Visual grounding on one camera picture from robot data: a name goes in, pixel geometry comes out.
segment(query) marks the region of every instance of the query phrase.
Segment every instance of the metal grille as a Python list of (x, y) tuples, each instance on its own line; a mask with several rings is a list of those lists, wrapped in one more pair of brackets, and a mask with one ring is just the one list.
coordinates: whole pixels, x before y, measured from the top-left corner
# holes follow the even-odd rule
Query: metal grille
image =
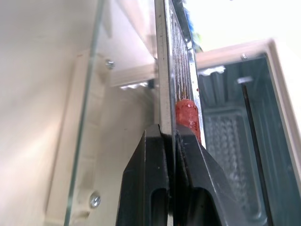
[(191, 99), (190, 68), (188, 52), (184, 37), (175, 16), (174, 8), (170, 8), (171, 36), (172, 36), (172, 66), (174, 72), (175, 100)]

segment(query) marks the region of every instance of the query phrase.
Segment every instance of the black cable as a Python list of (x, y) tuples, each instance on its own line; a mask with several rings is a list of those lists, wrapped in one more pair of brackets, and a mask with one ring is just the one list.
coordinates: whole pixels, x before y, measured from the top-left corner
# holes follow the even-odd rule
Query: black cable
[(270, 209), (270, 205), (269, 205), (268, 190), (267, 190), (267, 186), (265, 184), (265, 179), (264, 179), (264, 174), (263, 174), (262, 161), (261, 161), (261, 157), (260, 157), (259, 146), (258, 146), (258, 141), (257, 141), (257, 136), (256, 136), (256, 131), (255, 131), (255, 125), (254, 125), (254, 121), (253, 121), (249, 96), (248, 96), (248, 93), (246, 90), (246, 86), (244, 84), (242, 84), (241, 87), (242, 87), (243, 94), (244, 94), (246, 112), (248, 114), (248, 120), (249, 120), (249, 124), (250, 124), (250, 129), (251, 129), (251, 135), (252, 135), (252, 141), (253, 141), (253, 145), (254, 145), (257, 169), (258, 169), (258, 173), (259, 173), (259, 180), (261, 183), (264, 207), (265, 207), (265, 211), (267, 213), (267, 222), (268, 222), (269, 226), (274, 226), (273, 219), (272, 219), (272, 213), (271, 213), (271, 209)]

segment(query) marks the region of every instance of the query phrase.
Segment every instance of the metal screw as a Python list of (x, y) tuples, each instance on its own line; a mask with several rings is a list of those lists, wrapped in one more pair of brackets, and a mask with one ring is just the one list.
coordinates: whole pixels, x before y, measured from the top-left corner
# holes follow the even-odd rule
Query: metal screw
[(241, 55), (241, 59), (242, 59), (242, 60), (247, 60), (248, 58), (247, 58), (247, 56), (243, 53), (243, 55)]
[(106, 60), (105, 65), (108, 69), (112, 70), (115, 67), (115, 62), (111, 60)]
[(100, 204), (100, 194), (98, 192), (93, 192), (90, 196), (90, 208), (95, 209)]

